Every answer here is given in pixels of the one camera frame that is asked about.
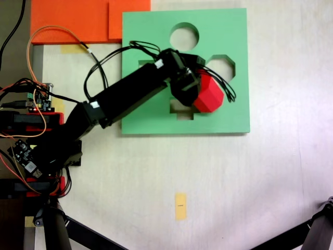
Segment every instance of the circuit board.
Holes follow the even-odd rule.
[[[52,92],[53,84],[46,83],[46,88],[48,91]],[[33,93],[28,93],[28,99],[29,99],[29,101],[33,102]],[[55,111],[55,109],[52,108],[52,97],[49,94],[36,92],[35,100],[36,100],[37,107],[40,109],[41,112],[46,113],[46,112]],[[34,103],[33,103],[33,107],[29,108],[28,111],[30,113],[38,112]]]
[[[31,147],[22,140],[18,140],[13,148],[16,161],[22,165],[26,171],[32,174],[34,177],[39,178],[42,173],[37,169],[37,166],[33,163],[34,159],[31,155]],[[8,150],[9,155],[13,157],[11,148]]]

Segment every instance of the green shape sorter board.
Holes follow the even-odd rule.
[[[198,44],[185,53],[206,60],[227,56],[235,63],[235,77],[230,85],[237,98],[211,114],[194,114],[193,120],[177,120],[170,113],[170,88],[166,88],[122,119],[123,134],[205,134],[250,132],[247,13],[246,9],[153,11],[123,13],[123,46],[129,41],[145,41],[161,49],[172,48],[171,33],[184,23],[199,33]],[[136,49],[122,55],[122,76],[152,59]],[[137,84],[145,84],[138,79]]]

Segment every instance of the yellow tape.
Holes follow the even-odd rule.
[[[60,46],[60,52],[62,54],[82,54],[88,53],[86,48],[82,44],[63,44]]]
[[[176,193],[175,195],[176,220],[186,219],[186,194]]]
[[[55,108],[56,112],[65,113],[65,105],[61,99],[52,97],[52,107]]]
[[[35,224],[33,223],[33,216],[25,217],[25,227],[26,228],[34,228]]]

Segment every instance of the orange board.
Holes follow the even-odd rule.
[[[109,0],[109,41],[122,41],[123,12],[150,11],[150,0]]]
[[[149,11],[150,0],[31,0],[30,34],[46,25],[73,31],[85,43],[122,40],[122,13]],[[76,39],[61,30],[37,34],[33,44],[73,44]]]
[[[108,42],[109,0],[32,0],[30,34],[45,25],[60,25],[85,43]],[[76,39],[64,31],[46,30],[33,44],[70,44]]]

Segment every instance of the black tripod leg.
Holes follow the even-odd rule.
[[[61,211],[46,207],[43,212],[43,224],[47,250],[72,250]]]
[[[329,250],[332,236],[332,221],[328,216],[322,214],[313,221],[302,250]]]
[[[67,221],[69,238],[90,250],[128,250],[68,216]]]
[[[306,235],[308,234],[311,225],[311,220],[304,222],[287,232],[253,248],[252,250],[292,250],[303,244]]]

